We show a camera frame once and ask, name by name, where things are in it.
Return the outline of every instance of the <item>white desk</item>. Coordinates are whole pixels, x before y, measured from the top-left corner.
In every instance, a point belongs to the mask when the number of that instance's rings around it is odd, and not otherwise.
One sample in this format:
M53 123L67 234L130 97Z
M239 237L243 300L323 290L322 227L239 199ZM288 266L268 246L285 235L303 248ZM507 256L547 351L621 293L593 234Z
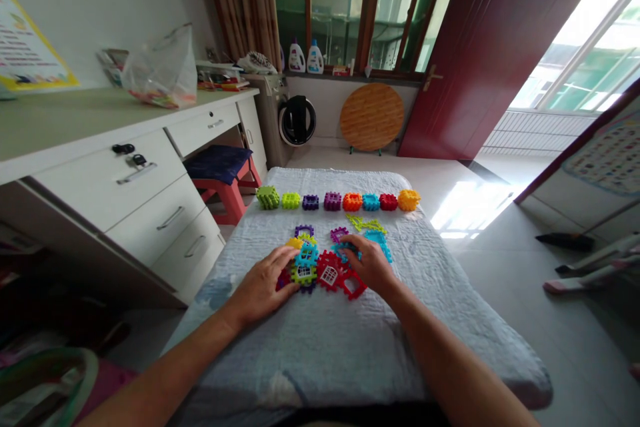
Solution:
M0 222L67 260L56 269L125 306L184 306L224 246L182 165L235 132L266 177L253 96L142 105L120 89L0 102ZM115 144L135 151L117 154ZM147 160L135 165L133 155Z

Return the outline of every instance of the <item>bed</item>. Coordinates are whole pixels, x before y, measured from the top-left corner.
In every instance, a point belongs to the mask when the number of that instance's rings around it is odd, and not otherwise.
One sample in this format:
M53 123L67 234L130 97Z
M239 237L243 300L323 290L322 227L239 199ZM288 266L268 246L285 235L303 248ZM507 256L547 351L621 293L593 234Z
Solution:
M389 172L274 168L267 185L282 193L397 193L411 188ZM359 211L387 230L392 267L431 311L479 355L529 408L549 405L551 381L526 341L471 287L422 209ZM261 210L249 206L165 351L222 306L246 271L298 225L315 228L318 250L329 231L355 232L344 211ZM295 409L430 399L397 318L366 290L358 299L316 288L298 293L245 332L202 375L173 418L176 425L269 426Z

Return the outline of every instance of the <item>plastic bag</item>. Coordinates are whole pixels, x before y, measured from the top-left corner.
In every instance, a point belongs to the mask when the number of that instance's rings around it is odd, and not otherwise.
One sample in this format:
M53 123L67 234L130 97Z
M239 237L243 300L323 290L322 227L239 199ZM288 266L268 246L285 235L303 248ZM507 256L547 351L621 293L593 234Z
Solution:
M177 109L195 105L198 74L191 46L191 24L131 52L122 86L137 99Z

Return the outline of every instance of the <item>stool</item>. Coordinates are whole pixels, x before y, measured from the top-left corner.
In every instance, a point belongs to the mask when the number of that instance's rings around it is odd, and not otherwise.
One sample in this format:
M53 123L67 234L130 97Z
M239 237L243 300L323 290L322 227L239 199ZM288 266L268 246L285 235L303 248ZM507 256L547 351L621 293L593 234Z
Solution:
M217 224L237 225L247 210L239 188L258 188L262 185L251 162L252 153L249 149L212 145L185 162L193 185L205 190L200 194L203 201L207 201L216 192L220 195L227 214L214 215L213 219ZM240 180L247 172L251 172L253 181Z

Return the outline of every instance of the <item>white bottle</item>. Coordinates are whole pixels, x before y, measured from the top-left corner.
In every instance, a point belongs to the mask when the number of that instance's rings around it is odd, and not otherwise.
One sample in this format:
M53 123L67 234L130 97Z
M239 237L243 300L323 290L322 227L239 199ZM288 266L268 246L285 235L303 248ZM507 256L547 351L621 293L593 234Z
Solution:
M322 52L318 47L318 42L315 39L311 41L311 48L309 49L309 56L307 57L307 72L309 73L323 73L325 70L325 61L322 58Z
M302 48L298 45L298 39L294 38L291 47L289 48L289 70L302 71L305 68L305 54L302 52Z

